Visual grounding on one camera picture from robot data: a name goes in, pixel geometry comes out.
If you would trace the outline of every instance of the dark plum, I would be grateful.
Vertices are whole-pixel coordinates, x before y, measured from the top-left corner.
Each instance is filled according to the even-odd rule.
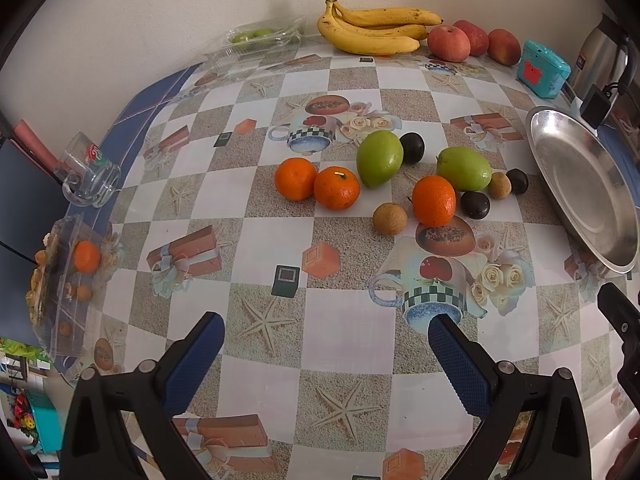
[[[511,182],[511,192],[513,194],[521,195],[529,189],[529,177],[524,171],[513,168],[507,171],[507,178]]]
[[[474,220],[481,220],[487,216],[490,207],[489,198],[484,193],[467,191],[460,198],[460,209],[465,215]]]
[[[404,150],[402,162],[405,164],[416,164],[422,160],[424,155],[424,141],[415,132],[409,132],[400,137],[400,143]]]

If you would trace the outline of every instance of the blue rubber pad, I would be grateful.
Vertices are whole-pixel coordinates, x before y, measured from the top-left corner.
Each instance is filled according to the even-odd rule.
[[[216,314],[200,332],[166,381],[162,408],[168,416],[187,411],[224,340],[225,323]]]
[[[491,409],[490,385],[438,317],[429,324],[429,345],[466,412],[484,420]]]

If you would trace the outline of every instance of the orange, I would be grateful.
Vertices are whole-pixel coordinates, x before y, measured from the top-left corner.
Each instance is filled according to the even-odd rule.
[[[278,192],[289,200],[304,200],[314,192],[316,167],[306,158],[288,158],[273,177]]]
[[[78,242],[74,250],[74,265],[79,272],[95,272],[100,265],[100,249],[89,240]]]
[[[421,178],[412,194],[415,217],[427,227],[441,227],[456,212],[456,192],[448,180],[430,175]]]
[[[360,183],[346,168],[330,166],[316,176],[314,196],[327,209],[347,209],[359,195]]]

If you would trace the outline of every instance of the metal plate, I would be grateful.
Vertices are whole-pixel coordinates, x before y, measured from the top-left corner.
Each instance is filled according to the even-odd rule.
[[[638,219],[620,170],[598,139],[560,110],[533,108],[527,137],[567,227],[609,269],[631,270]]]

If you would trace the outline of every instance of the glass cup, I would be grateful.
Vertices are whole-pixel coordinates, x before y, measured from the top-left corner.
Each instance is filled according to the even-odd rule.
[[[120,166],[79,132],[65,148],[56,174],[63,179],[62,192],[69,202],[82,207],[102,207],[116,190]]]

